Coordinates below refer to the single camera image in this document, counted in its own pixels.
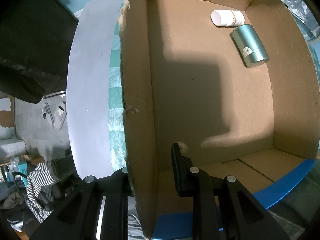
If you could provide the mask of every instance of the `gray floor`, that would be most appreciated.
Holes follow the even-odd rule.
[[[43,104],[47,102],[53,116],[58,104],[62,101],[66,101],[66,96],[42,99],[39,104],[15,100],[16,134],[18,138],[25,141],[28,154],[40,154],[45,161],[65,156],[65,150],[70,147],[67,118],[62,129],[58,131],[48,126],[41,113]]]

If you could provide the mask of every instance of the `round sticker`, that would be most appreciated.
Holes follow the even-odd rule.
[[[242,55],[244,57],[246,57],[246,56],[250,55],[252,52],[253,52],[252,49],[250,49],[248,47],[244,47],[243,50],[242,50]]]

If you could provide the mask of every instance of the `green metallic tin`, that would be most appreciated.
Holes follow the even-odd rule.
[[[231,36],[247,67],[256,67],[269,61],[268,53],[252,25],[244,24],[237,27]]]

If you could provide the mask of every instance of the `pair of slippers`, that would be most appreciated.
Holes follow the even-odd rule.
[[[55,129],[57,130],[61,130],[64,120],[67,116],[67,104],[62,101],[56,111],[54,112],[54,117],[55,120],[53,120],[50,108],[49,108],[49,104],[48,103],[44,103],[43,108],[42,108],[42,117],[43,119],[46,120],[47,124],[49,125],[49,127],[55,127]]]

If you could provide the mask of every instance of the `cardboard box wall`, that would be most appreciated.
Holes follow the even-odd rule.
[[[215,9],[244,11],[270,61],[246,68]],[[171,144],[211,176],[252,193],[319,143],[319,87],[304,38],[280,0],[125,0],[120,23],[129,178],[143,232],[158,214],[189,212],[174,188]]]

